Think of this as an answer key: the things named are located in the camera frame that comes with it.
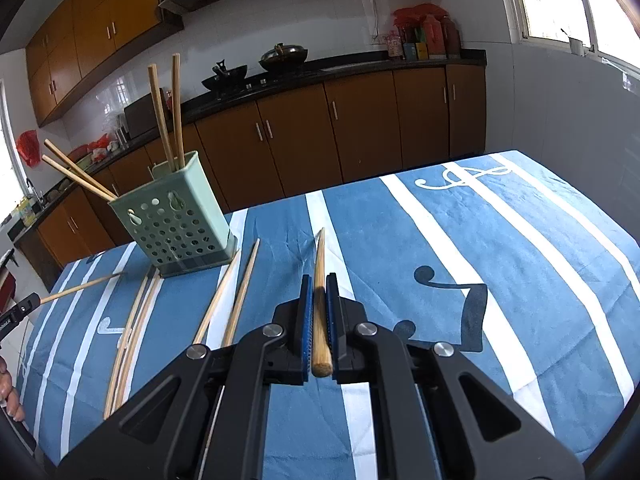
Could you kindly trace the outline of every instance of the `striped tablecloth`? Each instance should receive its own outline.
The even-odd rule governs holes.
[[[640,250],[596,205],[518,152],[486,155],[309,193],[227,217],[242,258],[206,337],[222,341],[256,238],[236,340],[269,322],[313,275],[326,228],[326,272],[373,322],[403,319],[415,338],[460,343],[468,288],[486,283],[468,357],[584,460],[640,378]],[[149,260],[131,244],[66,266],[55,291],[124,270],[47,304],[17,380],[26,424],[59,462],[101,421],[111,367]],[[162,280],[143,320],[127,379],[132,394],[192,341],[223,269]],[[264,479],[375,478],[368,386],[331,379],[274,386]]]

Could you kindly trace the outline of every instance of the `countertop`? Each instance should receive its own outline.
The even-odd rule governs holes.
[[[219,97],[214,92],[206,92],[182,103],[182,123],[190,124],[207,116],[221,112],[228,108],[241,105],[245,102],[254,101],[269,95],[274,95],[287,90],[293,90],[303,86],[323,83],[324,81],[347,77],[351,75],[366,74],[372,72],[384,72],[386,70],[404,70],[410,68],[427,68],[445,66],[448,64],[472,64],[486,66],[486,53],[484,50],[463,49],[460,59],[434,59],[425,61],[404,61],[390,60],[386,56],[386,51],[364,52],[361,54],[348,54],[346,56],[335,56],[324,59],[307,61],[298,72],[279,78],[266,85],[256,85],[250,90],[244,90],[233,95]],[[169,131],[172,125],[167,123]],[[93,164],[88,168],[87,173],[94,175],[110,164],[119,160],[123,156],[141,148],[152,140],[159,137],[156,130],[151,130],[146,134],[137,136],[127,143],[124,149],[117,150],[108,155],[104,160]],[[77,184],[71,183],[66,189],[60,192],[52,202],[37,215],[36,220],[29,227],[22,229],[12,241],[14,245],[20,239],[35,229],[48,215],[71,193]]]

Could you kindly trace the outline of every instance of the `utensil holder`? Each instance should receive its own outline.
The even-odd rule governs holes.
[[[232,234],[202,170],[198,152],[174,173],[154,166],[153,180],[110,202],[131,237],[164,278],[228,264]]]

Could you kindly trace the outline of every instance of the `screw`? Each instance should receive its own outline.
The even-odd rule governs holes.
[[[451,357],[453,355],[453,346],[449,343],[441,342],[433,345],[433,351],[440,357]]]
[[[262,333],[267,337],[278,337],[282,335],[282,332],[284,332],[284,330],[276,323],[269,323],[262,327]]]
[[[187,348],[187,357],[189,359],[202,359],[207,355],[207,347],[204,345],[191,345]]]
[[[356,330],[360,335],[376,335],[378,333],[378,327],[369,322],[360,323]]]

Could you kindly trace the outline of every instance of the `chopstick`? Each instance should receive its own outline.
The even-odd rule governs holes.
[[[327,377],[334,372],[331,349],[328,344],[324,300],[324,227],[320,230],[318,237],[314,271],[314,338],[311,350],[311,371],[315,377]]]
[[[95,187],[97,187],[98,189],[102,190],[107,195],[111,196],[112,198],[117,198],[117,196],[115,196],[113,194],[113,192],[111,192],[109,189],[107,189],[102,184],[100,184],[100,182],[95,180],[92,176],[89,176],[87,173],[85,173],[76,163],[74,163],[70,158],[68,158],[68,156],[66,156],[64,153],[62,153],[57,148],[57,146],[53,142],[51,142],[49,139],[44,139],[44,145],[47,148],[49,148],[53,153],[55,153],[55,155],[60,160],[62,160],[62,162],[64,162],[65,164],[68,164],[69,167],[72,170],[74,170],[78,174],[79,177],[85,179],[89,184],[93,184]]]
[[[231,274],[232,274],[233,268],[236,266],[236,264],[238,263],[239,259],[240,259],[240,251],[236,251],[236,254],[235,254],[234,258],[231,260],[231,263],[226,268],[225,275],[222,276],[222,280],[220,280],[220,284],[218,285],[218,288],[216,289],[216,292],[213,295],[211,303],[209,303],[209,307],[208,307],[204,317],[202,318],[202,322],[200,323],[200,327],[198,328],[198,331],[196,332],[196,337],[193,338],[193,343],[194,344],[202,343],[202,340],[204,339],[205,332],[207,331],[207,328],[209,327],[209,323],[211,321],[211,317],[213,316],[213,313],[214,313],[216,307],[218,306],[218,303],[220,302],[220,298],[222,297],[222,292],[225,290],[226,284],[228,283],[229,279],[231,278]]]
[[[174,116],[175,147],[178,150],[178,169],[184,168],[184,145],[182,143],[182,112],[180,110],[180,54],[172,57],[171,96]]]
[[[68,288],[67,290],[63,290],[62,292],[57,292],[56,294],[52,294],[51,296],[47,296],[46,298],[42,298],[40,300],[40,304],[45,304],[45,303],[49,303],[49,301],[53,301],[53,300],[57,300],[58,298],[63,298],[64,296],[68,295],[68,294],[72,294],[74,292],[77,292],[78,290],[83,290],[84,288],[87,288],[88,286],[92,286],[92,285],[96,285],[97,283],[102,283],[105,282],[107,280],[110,280],[111,278],[115,278],[116,276],[121,275],[122,272],[116,272],[115,274],[110,274],[109,276],[103,276],[101,278],[98,278],[97,280],[91,280],[90,282],[86,282],[82,285],[77,285],[77,286],[73,286],[71,288]]]
[[[238,319],[240,318],[240,311],[242,310],[242,304],[244,303],[244,297],[249,287],[249,280],[251,279],[251,273],[254,271],[255,257],[258,253],[258,246],[260,245],[260,238],[255,241],[254,250],[251,252],[249,263],[244,271],[242,282],[240,283],[240,289],[238,290],[238,297],[234,303],[234,308],[229,316],[229,321],[226,322],[225,336],[222,339],[222,346],[230,346],[234,341],[234,335],[236,334],[236,327],[238,326]]]
[[[85,189],[91,191],[92,193],[95,193],[97,196],[99,196],[100,198],[105,199],[107,202],[112,202],[113,200],[115,200],[113,196],[103,192],[101,189],[98,189],[93,184],[89,184],[86,180],[83,180],[82,178],[77,176],[75,173],[69,171],[64,166],[60,166],[60,164],[58,164],[55,160],[52,160],[52,158],[50,158],[48,155],[43,155],[42,156],[42,160],[44,160],[52,168],[55,168],[56,170],[58,170],[60,173],[63,173],[66,176],[68,176],[76,184],[79,184],[80,186],[84,187]]]
[[[127,348],[125,350],[124,367],[119,373],[120,381],[118,382],[118,387],[116,390],[116,398],[113,401],[113,411],[116,411],[124,403],[124,388],[127,384],[127,375],[129,375],[129,369],[131,368],[131,364],[133,362],[133,349],[136,347],[138,339],[140,338],[140,333],[142,332],[142,325],[144,324],[146,313],[149,310],[149,306],[151,306],[152,298],[156,293],[156,289],[158,288],[159,283],[160,272],[156,269],[156,272],[151,279],[151,284],[149,285],[149,290],[146,294],[145,301],[142,304],[142,307],[140,307],[139,313],[134,322],[133,334],[131,335],[131,339],[128,343],[124,342],[123,340],[123,343],[127,345]]]
[[[147,67],[147,71],[149,74],[149,84],[151,85],[151,99],[154,102],[156,121],[158,122],[158,129],[160,130],[160,138],[162,139],[164,154],[166,155],[166,161],[169,164],[169,171],[173,173],[175,171],[174,152],[171,149],[171,142],[169,141],[169,134],[167,133],[166,122],[164,121],[162,95],[160,94],[160,88],[158,86],[158,67],[155,63],[152,63]]]
[[[102,414],[103,420],[107,420],[107,418],[113,413],[113,402],[115,400],[116,394],[116,383],[118,382],[118,377],[120,376],[120,369],[122,368],[122,359],[124,357],[124,352],[129,345],[129,337],[131,335],[131,327],[133,326],[133,322],[136,319],[136,314],[138,312],[138,305],[140,304],[140,300],[142,299],[142,295],[144,294],[146,282],[149,280],[149,273],[153,269],[153,266],[150,266],[148,271],[145,274],[142,283],[140,283],[140,288],[138,289],[138,293],[136,294],[136,299],[131,306],[131,311],[129,312],[129,318],[127,319],[127,324],[124,327],[124,332],[122,332],[122,336],[120,338],[120,346],[118,347],[118,353],[116,354],[116,359],[113,362],[113,368],[111,369],[111,380],[109,381],[109,389],[107,390],[107,400],[104,403],[104,413]]]

